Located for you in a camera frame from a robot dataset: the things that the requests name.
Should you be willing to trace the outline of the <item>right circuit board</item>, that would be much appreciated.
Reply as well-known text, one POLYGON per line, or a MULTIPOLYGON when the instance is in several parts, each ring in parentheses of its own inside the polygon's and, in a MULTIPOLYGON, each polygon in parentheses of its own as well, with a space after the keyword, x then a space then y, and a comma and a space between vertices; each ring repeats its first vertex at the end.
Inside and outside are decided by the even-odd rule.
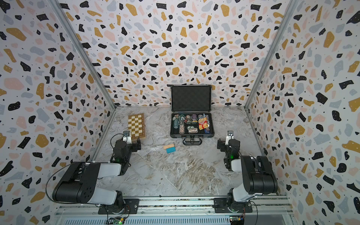
POLYGON ((244 225, 245 224, 245 216, 230 216, 230 225, 244 225))

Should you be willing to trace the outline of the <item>dark grey poker case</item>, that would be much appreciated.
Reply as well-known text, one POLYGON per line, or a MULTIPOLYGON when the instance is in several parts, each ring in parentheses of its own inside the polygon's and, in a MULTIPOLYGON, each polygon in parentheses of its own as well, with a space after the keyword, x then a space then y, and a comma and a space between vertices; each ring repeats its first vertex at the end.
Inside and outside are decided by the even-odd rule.
MULTIPOLYGON (((210 85, 172 85, 170 91, 172 115, 209 113, 212 119, 212 87, 210 85)), ((170 136, 182 139, 186 146, 199 146, 203 138, 211 138, 215 135, 214 125, 214 133, 210 135, 173 135, 171 128, 170 125, 170 136)))

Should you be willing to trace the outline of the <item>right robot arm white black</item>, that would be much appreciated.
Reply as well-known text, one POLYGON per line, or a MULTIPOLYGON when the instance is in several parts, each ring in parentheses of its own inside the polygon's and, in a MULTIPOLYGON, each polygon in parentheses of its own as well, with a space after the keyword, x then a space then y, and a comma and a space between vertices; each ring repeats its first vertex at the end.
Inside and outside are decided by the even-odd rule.
POLYGON ((231 212, 247 212, 254 197, 276 193, 278 182, 266 156, 249 156, 240 153, 240 141, 218 139, 217 149, 225 153, 224 164, 230 172, 241 173, 242 184, 229 190, 225 203, 231 212))

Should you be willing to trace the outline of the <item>wooden chess board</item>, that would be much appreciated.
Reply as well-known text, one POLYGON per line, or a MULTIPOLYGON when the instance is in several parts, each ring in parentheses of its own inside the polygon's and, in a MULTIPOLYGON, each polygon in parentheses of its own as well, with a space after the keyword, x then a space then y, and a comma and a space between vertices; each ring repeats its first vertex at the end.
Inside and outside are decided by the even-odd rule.
POLYGON ((133 140, 146 138, 144 113, 128 116, 128 130, 133 140))

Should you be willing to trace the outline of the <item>left circuit board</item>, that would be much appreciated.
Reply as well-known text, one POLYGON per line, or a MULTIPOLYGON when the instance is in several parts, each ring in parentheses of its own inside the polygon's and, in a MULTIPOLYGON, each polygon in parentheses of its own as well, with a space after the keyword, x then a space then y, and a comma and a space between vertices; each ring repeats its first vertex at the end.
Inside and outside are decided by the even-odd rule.
POLYGON ((125 217, 111 217, 107 220, 106 225, 124 225, 125 217))

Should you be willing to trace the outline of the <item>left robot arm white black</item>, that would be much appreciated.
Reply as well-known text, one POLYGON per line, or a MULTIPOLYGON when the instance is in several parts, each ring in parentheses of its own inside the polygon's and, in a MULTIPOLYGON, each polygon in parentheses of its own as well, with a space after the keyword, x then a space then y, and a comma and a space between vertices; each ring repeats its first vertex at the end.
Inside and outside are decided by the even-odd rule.
POLYGON ((57 203, 100 204, 121 210, 125 206, 122 192, 97 187, 106 177, 122 176, 130 167, 133 152, 141 150, 141 140, 135 143, 118 140, 110 162, 74 162, 69 165, 52 193, 57 203))

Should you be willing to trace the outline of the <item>poker chips in case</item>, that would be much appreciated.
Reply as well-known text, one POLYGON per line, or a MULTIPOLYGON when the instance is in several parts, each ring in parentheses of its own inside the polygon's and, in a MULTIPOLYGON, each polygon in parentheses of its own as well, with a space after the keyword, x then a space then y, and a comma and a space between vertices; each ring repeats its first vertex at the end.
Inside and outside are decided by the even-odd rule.
POLYGON ((173 135, 210 135, 214 133, 209 113, 173 114, 171 127, 173 135), (199 130, 198 119, 204 117, 208 119, 209 127, 199 130))

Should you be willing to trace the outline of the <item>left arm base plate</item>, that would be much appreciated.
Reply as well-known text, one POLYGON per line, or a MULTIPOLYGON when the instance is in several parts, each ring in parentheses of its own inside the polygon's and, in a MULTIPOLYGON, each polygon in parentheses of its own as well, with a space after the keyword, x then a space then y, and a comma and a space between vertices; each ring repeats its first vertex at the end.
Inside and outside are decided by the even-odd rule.
POLYGON ((99 215, 132 215, 137 214, 140 199, 126 198, 120 201, 119 205, 101 205, 98 210, 99 215))

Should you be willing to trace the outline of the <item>aluminium mounting rail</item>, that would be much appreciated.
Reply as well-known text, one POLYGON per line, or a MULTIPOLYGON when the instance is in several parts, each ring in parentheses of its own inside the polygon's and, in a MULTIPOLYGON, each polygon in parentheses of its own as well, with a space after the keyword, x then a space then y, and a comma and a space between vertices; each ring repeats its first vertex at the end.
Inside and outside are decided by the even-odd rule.
POLYGON ((252 213, 215 213, 214 198, 224 196, 127 197, 140 199, 137 214, 99 215, 94 205, 62 205, 55 225, 106 225, 109 218, 126 218, 125 225, 230 225, 230 216, 245 216, 245 225, 295 225, 287 197, 252 199, 252 213))

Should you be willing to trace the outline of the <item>circuit board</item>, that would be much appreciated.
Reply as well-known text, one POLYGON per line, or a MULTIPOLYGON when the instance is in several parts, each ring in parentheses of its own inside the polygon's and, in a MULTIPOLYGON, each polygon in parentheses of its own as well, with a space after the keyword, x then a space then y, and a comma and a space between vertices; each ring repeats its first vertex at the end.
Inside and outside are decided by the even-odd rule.
POLYGON ((107 220, 106 225, 124 225, 125 217, 111 217, 107 220))
POLYGON ((245 224, 245 216, 230 216, 230 225, 244 225, 245 224))

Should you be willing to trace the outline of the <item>metal corner frame post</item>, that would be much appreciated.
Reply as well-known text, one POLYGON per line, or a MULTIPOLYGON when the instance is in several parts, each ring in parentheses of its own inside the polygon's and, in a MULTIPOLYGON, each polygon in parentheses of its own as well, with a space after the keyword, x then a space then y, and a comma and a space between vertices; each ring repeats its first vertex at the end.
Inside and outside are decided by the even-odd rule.
POLYGON ((260 69, 260 72, 259 72, 259 75, 256 79, 256 81, 254 82, 254 86, 250 92, 250 95, 248 97, 248 100, 244 106, 244 108, 246 110, 248 110, 250 108, 250 105, 251 105, 251 102, 252 100, 254 99, 255 95, 256 95, 256 92, 257 92, 257 89, 259 88, 260 86, 260 82, 262 81, 262 79, 264 78, 265 76, 265 73, 270 65, 270 62, 273 58, 273 55, 275 54, 276 50, 277 50, 277 47, 285 33, 285 30, 287 28, 287 24, 288 22, 290 21, 290 17, 291 15, 293 14, 293 12, 295 11, 295 8, 297 7, 297 4, 298 4, 298 0, 291 0, 289 1, 289 5, 285 11, 285 14, 284 14, 284 18, 282 19, 280 25, 279 25, 279 29, 274 37, 274 40, 272 42, 272 45, 268 51, 268 53, 266 54, 266 57, 265 57, 265 60, 264 60, 264 63, 260 69))
POLYGON ((87 53, 85 52, 81 41, 77 38, 76 33, 75 33, 73 27, 71 26, 70 22, 68 21, 66 14, 62 10, 59 1, 50 0, 48 2, 49 2, 50 7, 52 8, 54 14, 57 16, 57 18, 59 19, 60 23, 62 24, 64 30, 68 34, 68 37, 72 41, 76 51, 79 53, 85 66, 90 71, 92 77, 96 81, 98 88, 101 90, 102 94, 104 95, 104 99, 107 101, 107 103, 111 107, 111 109, 115 110, 116 109, 115 103, 112 101, 112 99, 111 99, 109 93, 107 92, 101 78, 99 77, 94 65, 92 64, 87 53))

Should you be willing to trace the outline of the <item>tan wooden block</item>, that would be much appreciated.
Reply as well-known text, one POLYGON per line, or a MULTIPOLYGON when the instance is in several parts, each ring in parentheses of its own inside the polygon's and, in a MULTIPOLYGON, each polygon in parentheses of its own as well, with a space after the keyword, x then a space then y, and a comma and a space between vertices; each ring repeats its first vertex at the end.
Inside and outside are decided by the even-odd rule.
POLYGON ((164 149, 164 150, 167 150, 167 149, 173 148, 173 147, 174 147, 174 144, 169 144, 169 145, 163 146, 163 149, 164 149))

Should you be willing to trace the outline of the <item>teal block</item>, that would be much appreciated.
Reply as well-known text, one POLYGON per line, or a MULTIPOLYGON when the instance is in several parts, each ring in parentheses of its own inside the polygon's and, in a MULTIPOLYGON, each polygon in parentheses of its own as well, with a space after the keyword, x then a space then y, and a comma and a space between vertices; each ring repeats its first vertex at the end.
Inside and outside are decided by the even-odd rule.
POLYGON ((176 151, 175 147, 171 147, 171 148, 167 148, 167 149, 166 149, 166 152, 167 152, 168 154, 173 153, 173 152, 175 152, 175 151, 176 151))

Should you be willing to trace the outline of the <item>metal corner frame post left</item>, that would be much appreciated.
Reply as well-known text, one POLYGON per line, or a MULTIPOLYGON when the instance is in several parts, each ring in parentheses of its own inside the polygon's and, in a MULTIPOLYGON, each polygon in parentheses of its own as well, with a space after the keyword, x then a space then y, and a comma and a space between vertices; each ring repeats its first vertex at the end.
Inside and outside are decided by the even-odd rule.
POLYGON ((112 99, 111 99, 109 93, 107 92, 101 78, 99 77, 94 65, 92 64, 87 53, 85 52, 81 41, 77 38, 76 33, 75 33, 73 27, 71 26, 70 22, 68 21, 66 14, 62 10, 59 1, 50 0, 48 2, 49 2, 50 7, 52 8, 54 14, 57 16, 57 18, 59 19, 60 23, 62 24, 64 30, 68 34, 68 37, 72 41, 76 51, 79 53, 85 66, 90 71, 92 77, 96 81, 98 88, 101 90, 102 94, 104 95, 104 99, 107 101, 107 103, 111 107, 111 109, 115 110, 116 109, 115 103, 112 101, 112 99))

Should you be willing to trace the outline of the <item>red playing card deck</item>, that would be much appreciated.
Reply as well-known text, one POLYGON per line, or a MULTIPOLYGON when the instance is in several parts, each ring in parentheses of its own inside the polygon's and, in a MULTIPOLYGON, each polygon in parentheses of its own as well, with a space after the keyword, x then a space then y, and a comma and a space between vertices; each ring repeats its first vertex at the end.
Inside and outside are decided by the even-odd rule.
POLYGON ((199 130, 203 130, 209 127, 208 119, 206 117, 198 119, 199 130))

